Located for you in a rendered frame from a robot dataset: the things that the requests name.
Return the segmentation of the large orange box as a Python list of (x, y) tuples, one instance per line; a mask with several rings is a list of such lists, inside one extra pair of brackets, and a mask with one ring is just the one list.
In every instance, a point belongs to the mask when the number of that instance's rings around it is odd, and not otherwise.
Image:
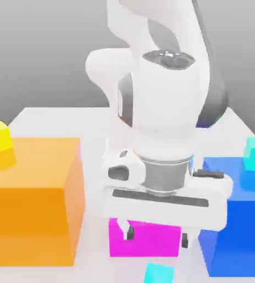
[(78, 138), (14, 138), (0, 153), (0, 266), (73, 266), (85, 209)]

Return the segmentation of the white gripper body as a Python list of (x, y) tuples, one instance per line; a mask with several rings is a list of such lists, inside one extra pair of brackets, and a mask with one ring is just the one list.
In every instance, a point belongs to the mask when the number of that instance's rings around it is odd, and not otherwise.
[(169, 197), (145, 192), (106, 187), (103, 190), (103, 214), (110, 218), (220, 231), (227, 223), (227, 200), (233, 180), (225, 175), (189, 177), (186, 185)]

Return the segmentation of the large blue box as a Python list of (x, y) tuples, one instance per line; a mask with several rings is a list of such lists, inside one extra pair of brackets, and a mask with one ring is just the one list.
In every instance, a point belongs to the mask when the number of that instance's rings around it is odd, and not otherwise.
[(239, 157), (205, 158), (203, 168), (222, 171), (233, 180), (227, 201), (227, 225), (202, 230), (199, 243), (211, 277), (255, 277), (255, 171)]

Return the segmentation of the large magenta box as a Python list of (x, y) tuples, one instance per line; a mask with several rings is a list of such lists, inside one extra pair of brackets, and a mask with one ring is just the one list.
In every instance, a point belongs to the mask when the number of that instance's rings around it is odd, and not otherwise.
[(129, 222), (134, 238), (124, 240), (115, 218), (109, 220), (109, 249), (111, 257), (177, 257), (181, 227)]

